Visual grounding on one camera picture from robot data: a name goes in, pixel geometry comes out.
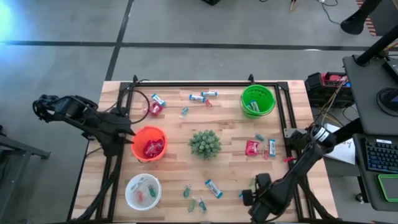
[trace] keyboard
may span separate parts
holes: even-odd
[[[398,142],[365,139],[368,169],[398,174]]]

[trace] gray concrete floor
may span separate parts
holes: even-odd
[[[128,0],[5,0],[0,2],[0,40],[115,42]],[[123,41],[273,45],[369,46],[378,37],[342,32],[314,0],[135,0]],[[342,21],[355,0],[328,7]],[[87,141],[65,123],[39,121],[31,103],[41,94],[81,95],[98,101],[113,47],[49,47],[0,44],[0,124],[9,137],[51,151],[33,158],[13,201],[10,217],[32,223],[66,219]],[[311,50],[122,48],[112,80],[134,74],[151,80],[304,80],[314,72],[343,71],[343,56],[360,52]],[[341,111],[333,112],[347,123]],[[356,113],[348,110],[355,118]],[[327,164],[328,170],[336,165]],[[396,221],[354,201],[354,177],[330,179],[339,217],[350,221]]]

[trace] green bucket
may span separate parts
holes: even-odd
[[[247,105],[256,101],[260,112],[250,109]],[[248,118],[260,118],[269,114],[275,106],[275,98],[271,91],[262,85],[250,85],[246,87],[241,95],[241,108]]]

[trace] wooden table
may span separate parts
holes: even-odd
[[[288,81],[288,83],[297,126],[305,128],[313,121],[313,118],[304,82]],[[99,100],[99,111],[105,110],[116,102],[119,85],[120,82],[104,83]],[[114,222],[249,222],[250,216],[247,213],[249,207],[245,207],[242,200],[239,199],[240,191],[249,188],[249,182],[256,174],[268,172],[272,180],[276,180],[288,171],[288,165],[283,162],[286,155],[278,107],[275,106],[269,115],[260,119],[247,119],[239,107],[239,99],[244,87],[144,87],[135,89],[144,92],[148,97],[154,93],[158,94],[166,101],[166,107],[158,117],[148,116],[141,123],[132,125],[133,131],[136,132],[146,125],[157,126],[165,131],[169,145],[161,160],[148,164],[138,162],[132,156],[130,145],[126,145]],[[188,99],[189,94],[199,95],[201,91],[217,91],[219,93],[217,98],[210,98],[213,104],[212,108],[207,108],[202,103]],[[290,124],[283,91],[281,94],[285,117],[287,123]],[[190,109],[187,116],[181,119],[179,115],[184,106]],[[131,120],[141,118],[145,107],[144,98],[134,94]],[[212,161],[203,161],[191,155],[190,146],[187,144],[194,133],[205,129],[214,130],[221,138],[221,152]],[[246,141],[253,139],[254,133],[261,133],[266,138],[276,140],[277,155],[275,158],[264,160],[262,156],[245,156]],[[88,152],[98,147],[97,142],[91,142]],[[72,218],[81,215],[98,193],[104,162],[105,157],[102,151],[95,152],[86,158]],[[130,208],[124,196],[129,180],[141,173],[154,175],[162,185],[162,197],[159,204],[146,212],[138,212]],[[220,199],[217,199],[205,186],[204,182],[207,179],[213,180],[223,191],[223,196]],[[321,204],[337,217],[323,160],[314,165],[308,173],[308,180],[311,190]],[[202,214],[198,208],[193,213],[187,212],[189,200],[182,196],[186,184],[192,185],[191,195],[200,196],[206,203],[208,211],[205,214]],[[303,208],[306,208],[303,192],[300,192],[300,197]],[[105,200],[104,211],[108,210],[107,204]],[[297,221],[293,202],[278,221]]]

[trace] green plant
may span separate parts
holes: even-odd
[[[193,135],[189,140],[192,154],[202,159],[212,159],[217,156],[221,150],[220,138],[216,136],[213,130],[206,130]]]

